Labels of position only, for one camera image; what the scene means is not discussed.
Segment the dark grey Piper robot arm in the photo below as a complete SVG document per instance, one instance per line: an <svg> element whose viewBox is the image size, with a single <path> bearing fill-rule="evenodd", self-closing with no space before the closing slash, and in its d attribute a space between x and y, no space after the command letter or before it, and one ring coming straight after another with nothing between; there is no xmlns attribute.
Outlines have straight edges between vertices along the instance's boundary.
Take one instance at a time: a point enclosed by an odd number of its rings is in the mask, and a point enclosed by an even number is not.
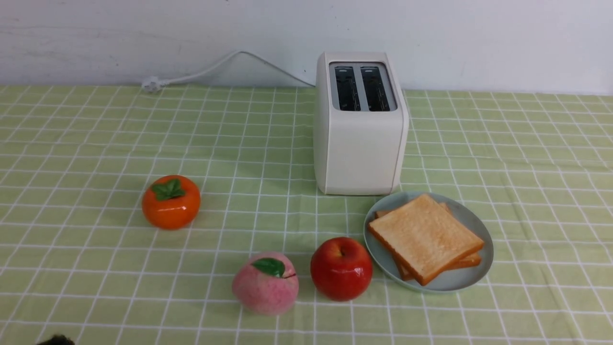
<svg viewBox="0 0 613 345"><path fill-rule="evenodd" d="M63 334L55 334L36 345L75 345L75 342Z"/></svg>

